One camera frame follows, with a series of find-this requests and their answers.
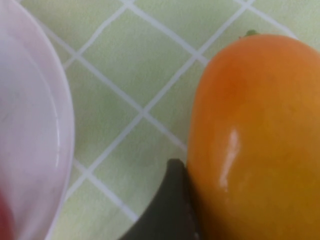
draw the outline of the mango skin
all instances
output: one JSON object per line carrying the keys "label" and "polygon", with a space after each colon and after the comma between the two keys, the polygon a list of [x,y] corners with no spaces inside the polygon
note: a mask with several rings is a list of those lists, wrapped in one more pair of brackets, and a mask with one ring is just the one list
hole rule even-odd
{"label": "mango skin", "polygon": [[320,240],[320,54],[253,35],[196,90],[187,170],[205,240]]}

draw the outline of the red object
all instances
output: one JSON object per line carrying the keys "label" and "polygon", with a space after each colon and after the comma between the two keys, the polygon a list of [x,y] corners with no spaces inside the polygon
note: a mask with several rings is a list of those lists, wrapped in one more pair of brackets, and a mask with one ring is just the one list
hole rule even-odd
{"label": "red object", "polygon": [[13,216],[2,197],[0,197],[0,240],[14,240]]}

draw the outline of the checkered tablecloth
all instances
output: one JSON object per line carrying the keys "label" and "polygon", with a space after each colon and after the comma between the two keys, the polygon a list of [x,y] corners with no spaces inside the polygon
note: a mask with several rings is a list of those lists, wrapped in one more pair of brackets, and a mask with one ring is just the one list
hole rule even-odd
{"label": "checkered tablecloth", "polygon": [[53,240],[116,240],[168,158],[186,159],[197,83],[248,30],[320,49],[319,0],[20,0],[65,68],[76,148]]}

